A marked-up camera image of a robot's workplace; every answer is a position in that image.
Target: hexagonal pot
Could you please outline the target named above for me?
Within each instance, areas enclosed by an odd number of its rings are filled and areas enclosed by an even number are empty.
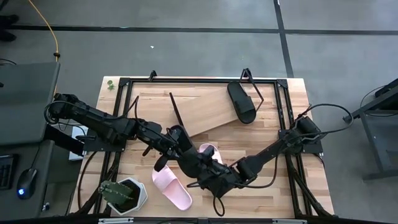
[[[132,194],[130,197],[137,199],[128,201],[122,205],[116,205],[108,202],[108,205],[119,215],[125,215],[131,211],[139,210],[148,199],[147,190],[145,189],[144,184],[134,180],[131,177],[121,180],[118,183],[131,188]]]

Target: yellow cable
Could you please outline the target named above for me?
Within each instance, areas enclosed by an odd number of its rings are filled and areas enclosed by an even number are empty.
[[[60,56],[59,52],[58,52],[58,41],[57,38],[54,34],[54,31],[51,29],[50,24],[48,24],[47,20],[45,20],[44,16],[40,13],[40,11],[36,8],[35,4],[33,4],[33,2],[31,0],[28,0],[29,3],[33,6],[33,8],[36,10],[36,12],[39,14],[39,16],[43,19],[43,21],[45,22],[45,24],[47,25],[47,27],[49,27],[50,32],[52,34],[52,36],[54,37],[54,41],[55,41],[55,61],[58,62],[58,58]]]

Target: cactus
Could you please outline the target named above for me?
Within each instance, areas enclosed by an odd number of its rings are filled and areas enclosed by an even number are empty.
[[[101,183],[101,186],[98,188],[98,192],[104,196],[104,199],[107,202],[116,205],[122,205],[128,200],[133,199],[129,197],[131,195],[132,189],[123,184],[108,180],[105,180]]]

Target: concrete floor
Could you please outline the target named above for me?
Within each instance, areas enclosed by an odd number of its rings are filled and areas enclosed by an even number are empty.
[[[277,29],[273,0],[36,0],[53,25]],[[393,0],[280,0],[286,29],[398,30]],[[1,12],[20,24],[43,25],[27,1]],[[53,61],[48,31],[12,31],[0,58],[17,63]],[[56,32],[62,55],[58,91],[95,105],[105,75],[287,77],[279,34],[187,32]],[[312,104],[355,110],[375,87],[397,78],[396,35],[286,35],[293,74],[304,78]],[[313,111],[323,130],[344,125],[338,110]],[[396,223],[398,178],[363,182],[376,171],[361,122],[322,140],[335,213],[345,218]]]

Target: black slipper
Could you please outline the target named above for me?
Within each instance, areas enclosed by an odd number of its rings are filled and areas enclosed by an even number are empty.
[[[256,108],[251,97],[244,91],[240,82],[230,82],[226,88],[239,120],[244,124],[253,122],[256,118]]]

